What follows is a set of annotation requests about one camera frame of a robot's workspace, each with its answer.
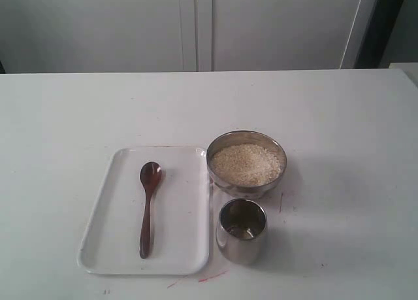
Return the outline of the white rectangular plastic tray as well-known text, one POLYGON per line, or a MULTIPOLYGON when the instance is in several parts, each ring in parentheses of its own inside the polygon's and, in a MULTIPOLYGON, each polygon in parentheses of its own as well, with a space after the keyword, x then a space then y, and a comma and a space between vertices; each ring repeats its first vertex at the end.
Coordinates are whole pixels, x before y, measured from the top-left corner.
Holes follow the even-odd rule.
POLYGON ((206 152, 193 146, 118 150, 107 169, 78 252, 78 264, 97 275, 190 275, 210 254, 210 183, 206 152), (146 202, 139 174, 160 164, 151 200, 151 252, 139 254, 146 202))

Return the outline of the small stainless steel cup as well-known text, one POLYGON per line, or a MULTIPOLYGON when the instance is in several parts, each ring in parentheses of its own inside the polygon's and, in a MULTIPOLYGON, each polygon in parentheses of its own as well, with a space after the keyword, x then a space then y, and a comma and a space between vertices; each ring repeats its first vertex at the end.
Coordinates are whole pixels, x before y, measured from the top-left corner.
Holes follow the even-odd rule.
POLYGON ((249 199, 232 199, 219 212, 216 243, 227 260, 249 265, 265 247, 268 232, 263 208, 249 199))

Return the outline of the white rice heap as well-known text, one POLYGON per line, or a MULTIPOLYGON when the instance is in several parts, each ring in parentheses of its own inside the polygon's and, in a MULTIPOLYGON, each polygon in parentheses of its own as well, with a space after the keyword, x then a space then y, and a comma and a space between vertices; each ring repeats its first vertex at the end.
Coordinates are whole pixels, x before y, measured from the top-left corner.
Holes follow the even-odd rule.
POLYGON ((223 148, 214 154, 210 166, 222 181, 243 187, 269 184, 281 173, 278 158, 256 144, 223 148))

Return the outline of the white cabinet doors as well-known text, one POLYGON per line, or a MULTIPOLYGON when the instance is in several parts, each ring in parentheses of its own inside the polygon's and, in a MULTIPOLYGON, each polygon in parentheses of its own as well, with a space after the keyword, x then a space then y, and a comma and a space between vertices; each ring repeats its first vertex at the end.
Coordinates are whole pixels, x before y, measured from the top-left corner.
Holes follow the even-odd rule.
POLYGON ((377 0, 1 0, 9 73, 351 69, 377 0))

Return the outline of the steel bowl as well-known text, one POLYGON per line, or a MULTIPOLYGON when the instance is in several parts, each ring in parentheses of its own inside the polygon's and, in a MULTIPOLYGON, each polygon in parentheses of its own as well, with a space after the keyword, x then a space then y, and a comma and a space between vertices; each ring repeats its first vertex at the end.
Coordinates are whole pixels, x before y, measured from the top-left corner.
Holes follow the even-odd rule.
POLYGON ((215 185, 217 185, 225 193, 228 193, 233 197, 258 199, 263 197, 265 193, 273 190, 280 183, 287 168, 287 156, 282 146, 268 135, 256 131, 236 130, 224 133, 210 143, 206 151, 206 164, 210 178, 213 180, 215 185), (279 174, 279 177, 269 184, 256 187, 236 186, 222 181, 222 179, 220 179, 213 172, 210 166, 210 161, 214 154, 223 148, 239 144, 256 144, 271 151, 280 162, 281 173, 279 174))

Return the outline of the brown wooden spoon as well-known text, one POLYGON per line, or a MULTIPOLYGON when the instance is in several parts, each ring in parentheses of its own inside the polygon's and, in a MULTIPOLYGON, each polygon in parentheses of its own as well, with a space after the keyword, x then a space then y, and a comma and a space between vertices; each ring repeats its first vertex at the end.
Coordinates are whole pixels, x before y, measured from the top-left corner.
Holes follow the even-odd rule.
POLYGON ((141 168, 139 179, 144 188, 146 200, 144 205, 144 214, 139 238, 139 253, 142 259, 150 255, 151 246, 151 200, 154 191, 157 189, 162 177, 161 166, 150 161, 141 168))

